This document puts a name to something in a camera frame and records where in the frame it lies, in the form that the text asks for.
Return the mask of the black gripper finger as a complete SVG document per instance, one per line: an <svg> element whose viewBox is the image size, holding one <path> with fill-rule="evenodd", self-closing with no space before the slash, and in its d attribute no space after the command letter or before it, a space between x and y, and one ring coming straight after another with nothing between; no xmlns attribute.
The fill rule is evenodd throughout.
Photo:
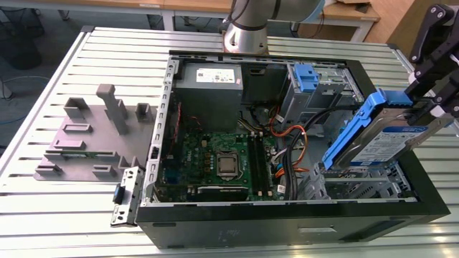
<svg viewBox="0 0 459 258"><path fill-rule="evenodd" d="M457 118L457 76L450 76L444 88L428 101L428 113L434 118Z"/></svg>
<svg viewBox="0 0 459 258"><path fill-rule="evenodd" d="M414 70L405 94L416 98L424 96L434 82L457 68L456 5L433 4L426 8L409 62L414 64Z"/></svg>

